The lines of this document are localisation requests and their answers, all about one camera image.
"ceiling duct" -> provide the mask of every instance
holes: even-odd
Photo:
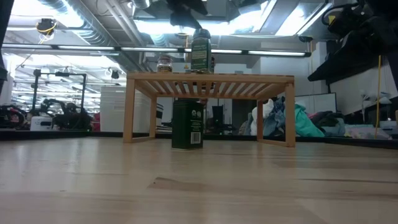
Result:
[[[84,31],[74,31],[90,45],[112,46],[119,45],[102,24],[96,19],[93,13],[82,3],[81,0],[38,0],[58,12],[58,15],[71,15],[70,20],[81,20],[83,25],[79,28]],[[108,56],[127,71],[143,70],[137,63],[139,53],[121,53],[119,56]]]
[[[150,6],[151,0],[132,0],[132,5],[137,9],[146,9]]]

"wooden slatted shelf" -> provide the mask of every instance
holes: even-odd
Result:
[[[132,121],[134,116],[134,91],[137,89],[152,100],[150,139],[155,137],[157,97],[177,98],[230,98],[257,100],[258,105],[268,98],[286,92],[286,142],[278,145],[295,146],[294,128],[294,77],[289,75],[243,75],[243,74],[196,74],[136,72],[127,75],[126,108],[124,115],[124,142],[132,143]],[[258,120],[262,121],[262,106],[258,109]],[[257,140],[263,140],[261,132]]]

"teal fabric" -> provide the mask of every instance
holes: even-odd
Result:
[[[301,137],[325,137],[324,133],[319,130],[305,114],[305,107],[295,105],[295,127],[296,133]]]

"table leg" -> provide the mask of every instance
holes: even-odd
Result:
[[[124,104],[123,142],[132,143],[132,127],[134,122],[134,99],[136,95],[136,81],[127,79],[126,102]]]
[[[262,129],[262,100],[259,100],[257,101],[257,141],[263,140]]]
[[[156,112],[157,112],[157,97],[152,97],[150,100],[150,130],[149,137],[154,138],[156,134]]]
[[[295,113],[294,113],[294,84],[288,83],[285,87],[286,93],[286,144],[287,147],[296,146],[296,129],[295,129]]]

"ceiling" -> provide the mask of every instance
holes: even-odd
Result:
[[[85,34],[86,30],[95,30],[96,33],[93,33],[93,35],[104,37],[104,42],[100,42],[101,45],[186,46],[186,39],[169,33],[173,32],[171,30],[178,29],[178,27],[169,27],[170,10],[163,0],[153,1],[152,5],[145,10],[135,10],[134,15],[133,9],[129,7],[130,0],[59,0],[70,4],[69,11],[64,14],[43,5],[43,2],[56,1],[15,0],[4,43],[38,44],[44,39],[44,36],[37,32],[35,25],[44,17],[58,21],[54,34],[45,39],[46,44],[89,45],[92,44],[91,40],[82,34]],[[206,24],[206,26],[212,28],[214,31],[212,33],[220,33],[220,35],[213,34],[211,37],[213,48],[307,51],[308,44],[299,41],[295,34],[325,5],[325,0],[259,0],[262,10],[255,13],[257,17],[249,17],[249,14],[240,16],[236,7],[240,3],[239,0],[207,0],[204,3],[210,14],[203,16],[193,12],[193,15],[204,28],[206,28],[204,25]],[[261,23],[267,13],[265,22]],[[293,24],[285,24],[287,21],[293,22]],[[302,35],[312,36],[315,41],[336,38],[327,31],[327,28],[319,19],[314,21]],[[163,22],[164,25],[156,29],[159,22]],[[153,35],[140,32],[140,30],[146,30],[150,33],[164,32],[165,34],[160,37],[165,45],[159,45],[154,41]],[[109,56],[98,55],[98,52],[70,50],[36,50],[33,52],[23,49],[3,49],[2,51],[7,54],[5,58],[12,61],[14,67],[24,64],[24,66],[19,66],[17,70],[14,70],[15,79],[21,81],[33,81],[34,69],[41,68],[50,72],[68,70],[77,73],[85,72],[88,74],[89,83],[117,82],[125,85],[127,70],[146,70],[150,67],[148,63],[156,62],[158,58],[156,54],[147,54],[147,57],[144,58],[139,53]],[[251,67],[258,60],[258,56],[217,55],[216,59],[217,63],[245,63],[248,67]],[[184,57],[177,57],[175,60],[183,62]],[[120,78],[118,80],[113,80],[110,77],[112,70],[119,72]],[[58,77],[41,77],[40,81],[61,82]],[[70,77],[70,81],[80,82],[81,80],[78,77]],[[101,86],[91,85],[88,87],[91,88],[88,93],[94,94],[100,91]],[[14,89],[19,91],[32,90],[28,83],[17,83]],[[40,91],[66,92],[76,90],[72,88],[72,85],[65,84],[41,85]],[[90,106],[98,105],[96,95],[93,96],[92,99],[86,101]],[[18,95],[15,96],[14,100],[20,100]]]

